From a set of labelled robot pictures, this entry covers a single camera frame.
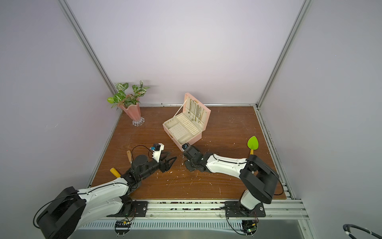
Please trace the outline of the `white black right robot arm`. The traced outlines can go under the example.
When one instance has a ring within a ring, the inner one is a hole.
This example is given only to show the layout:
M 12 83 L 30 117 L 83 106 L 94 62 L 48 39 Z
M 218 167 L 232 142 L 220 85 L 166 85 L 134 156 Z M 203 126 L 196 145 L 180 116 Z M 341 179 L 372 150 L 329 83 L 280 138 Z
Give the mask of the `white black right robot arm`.
M 279 175 L 256 155 L 248 158 L 229 158 L 216 153 L 205 153 L 196 147 L 183 145 L 189 171 L 220 173 L 240 179 L 246 187 L 239 200 L 239 207 L 252 211 L 259 204 L 270 204 L 281 182 Z

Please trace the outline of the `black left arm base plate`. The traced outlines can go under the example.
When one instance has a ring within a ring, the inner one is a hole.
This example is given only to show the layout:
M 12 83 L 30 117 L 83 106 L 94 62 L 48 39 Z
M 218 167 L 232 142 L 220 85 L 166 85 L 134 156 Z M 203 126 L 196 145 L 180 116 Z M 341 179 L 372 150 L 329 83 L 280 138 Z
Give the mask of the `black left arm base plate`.
M 121 210 L 107 217 L 145 217 L 148 209 L 148 201 L 132 201 L 124 204 Z

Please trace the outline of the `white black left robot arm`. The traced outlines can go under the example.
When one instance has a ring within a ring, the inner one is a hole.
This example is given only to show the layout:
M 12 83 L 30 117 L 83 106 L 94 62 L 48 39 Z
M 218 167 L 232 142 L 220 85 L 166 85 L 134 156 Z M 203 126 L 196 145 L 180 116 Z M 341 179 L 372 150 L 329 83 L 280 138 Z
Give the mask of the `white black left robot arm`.
M 108 183 L 79 190 L 65 188 L 36 212 L 33 225 L 46 239 L 67 239 L 80 227 L 100 218 L 128 216 L 132 212 L 129 195 L 152 174 L 169 171 L 176 159 L 168 151 L 152 160 L 139 155 L 123 175 Z

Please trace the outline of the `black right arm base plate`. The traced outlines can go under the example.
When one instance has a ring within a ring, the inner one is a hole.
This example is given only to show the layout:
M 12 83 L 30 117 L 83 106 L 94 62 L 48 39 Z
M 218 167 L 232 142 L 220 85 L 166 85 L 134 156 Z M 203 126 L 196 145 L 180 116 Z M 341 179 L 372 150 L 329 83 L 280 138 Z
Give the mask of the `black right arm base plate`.
M 246 207 L 241 205 L 239 201 L 226 201 L 224 202 L 224 206 L 220 207 L 220 209 L 225 211 L 225 215 L 227 217 L 266 217 L 266 212 L 263 203 L 258 203 L 253 209 L 247 209 Z

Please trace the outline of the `pink jewelry box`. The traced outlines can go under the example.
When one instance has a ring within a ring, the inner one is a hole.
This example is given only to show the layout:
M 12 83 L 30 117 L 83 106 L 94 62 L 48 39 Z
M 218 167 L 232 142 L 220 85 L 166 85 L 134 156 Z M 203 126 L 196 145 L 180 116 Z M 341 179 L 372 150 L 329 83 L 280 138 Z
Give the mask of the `pink jewelry box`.
M 177 113 L 163 123 L 170 139 L 181 150 L 202 139 L 210 119 L 211 110 L 190 93 L 185 93 L 184 103 Z

